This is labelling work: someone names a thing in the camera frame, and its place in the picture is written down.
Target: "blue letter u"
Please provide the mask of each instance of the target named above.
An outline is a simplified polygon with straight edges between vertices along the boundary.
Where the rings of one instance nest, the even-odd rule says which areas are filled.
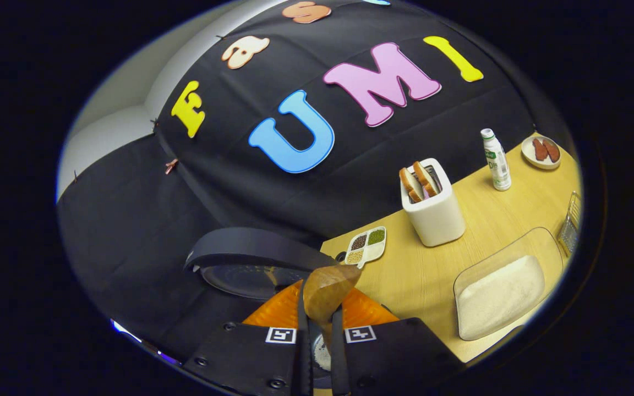
[[[281,114],[291,113],[315,137],[306,150],[298,151],[275,130],[275,120],[267,118],[249,135],[249,145],[260,148],[282,170],[289,173],[309,171],[327,158],[334,146],[334,130],[320,113],[307,103],[303,90],[291,93],[277,108]]]

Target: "bottle cap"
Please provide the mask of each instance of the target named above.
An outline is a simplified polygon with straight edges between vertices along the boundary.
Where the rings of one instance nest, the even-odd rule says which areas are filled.
[[[495,138],[495,134],[491,128],[486,128],[481,130],[481,137],[484,140],[493,139]]]

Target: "white bottle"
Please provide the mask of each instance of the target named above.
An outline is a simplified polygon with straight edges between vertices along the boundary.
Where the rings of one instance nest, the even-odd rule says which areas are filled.
[[[486,153],[488,167],[493,175],[493,187],[500,191],[508,190],[512,180],[510,179],[510,169],[508,169],[508,161],[505,158],[503,147],[490,128],[481,130],[481,137],[483,138],[483,150]]]

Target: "foam letter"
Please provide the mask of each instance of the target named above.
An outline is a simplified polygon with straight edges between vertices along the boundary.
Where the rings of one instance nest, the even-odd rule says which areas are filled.
[[[265,50],[270,42],[269,38],[261,40],[254,36],[239,38],[231,47],[224,51],[222,61],[229,60],[227,65],[230,69],[240,68],[249,63],[255,53]]]
[[[314,2],[299,2],[282,11],[282,16],[292,18],[297,23],[312,23],[332,13],[326,5],[315,5]]]
[[[260,148],[282,170],[289,173],[309,171],[327,158],[334,146],[334,130],[320,113],[307,103],[303,90],[291,93],[280,103],[281,114],[291,113],[310,130],[315,140],[307,150],[298,151],[275,130],[275,120],[263,120],[249,135],[249,145]]]
[[[178,98],[176,104],[171,110],[171,116],[177,116],[185,127],[187,127],[187,136],[194,138],[199,126],[204,121],[204,111],[197,113],[196,108],[202,106],[202,99],[192,91],[199,87],[199,82],[190,81],[187,83],[187,87],[183,90],[183,94]]]
[[[381,43],[370,50],[378,72],[350,63],[340,63],[327,71],[324,82],[337,84],[352,95],[367,113],[365,123],[376,127],[393,116],[390,106],[381,106],[373,95],[378,95],[400,107],[407,105],[400,81],[410,88],[410,98],[423,100],[442,89],[408,59],[395,43]]]
[[[456,67],[461,71],[461,78],[469,83],[481,80],[483,73],[481,70],[473,67],[471,63],[466,60],[455,48],[451,47],[451,44],[446,38],[438,36],[430,36],[424,38],[425,42],[429,45],[438,48],[444,55],[449,58]]]

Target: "tabletop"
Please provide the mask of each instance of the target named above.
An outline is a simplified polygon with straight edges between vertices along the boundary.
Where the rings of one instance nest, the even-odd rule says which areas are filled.
[[[556,238],[572,191],[582,193],[580,170],[564,148],[561,148],[559,167],[552,171],[528,163],[522,155],[521,144],[508,150],[506,159],[512,179],[512,186],[506,191],[495,190],[488,166],[452,185],[466,223],[466,231],[455,241],[424,246],[407,213],[400,210],[325,241],[321,248],[322,253],[337,256],[347,250],[353,236],[385,226],[385,251],[378,260],[365,264],[357,288],[387,306],[398,318],[421,318],[464,363],[486,351],[511,329],[528,321],[544,300],[495,333],[464,341],[458,336],[453,295],[456,277],[533,228],[546,228]],[[472,160],[485,164],[483,148],[481,158]],[[397,180],[398,176],[394,173],[392,177]],[[564,253],[561,256],[563,268],[566,268],[568,257]],[[556,284],[559,278],[561,271],[553,283]]]

